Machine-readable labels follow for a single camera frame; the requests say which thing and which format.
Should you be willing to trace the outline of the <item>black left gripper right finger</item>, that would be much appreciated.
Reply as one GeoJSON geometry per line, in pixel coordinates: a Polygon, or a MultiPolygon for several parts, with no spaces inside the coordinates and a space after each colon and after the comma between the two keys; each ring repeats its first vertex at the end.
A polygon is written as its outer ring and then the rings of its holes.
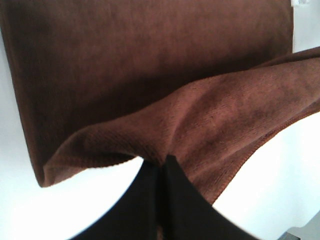
{"type": "Polygon", "coordinates": [[[258,240],[216,211],[189,181],[174,155],[161,169],[166,240],[258,240]]]}

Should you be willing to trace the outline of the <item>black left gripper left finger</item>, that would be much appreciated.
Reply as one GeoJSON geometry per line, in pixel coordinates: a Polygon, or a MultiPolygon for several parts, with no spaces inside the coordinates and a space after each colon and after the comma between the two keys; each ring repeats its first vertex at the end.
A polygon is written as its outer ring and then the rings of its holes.
{"type": "Polygon", "coordinates": [[[122,197],[73,240],[156,240],[158,168],[143,162],[122,197]]]}

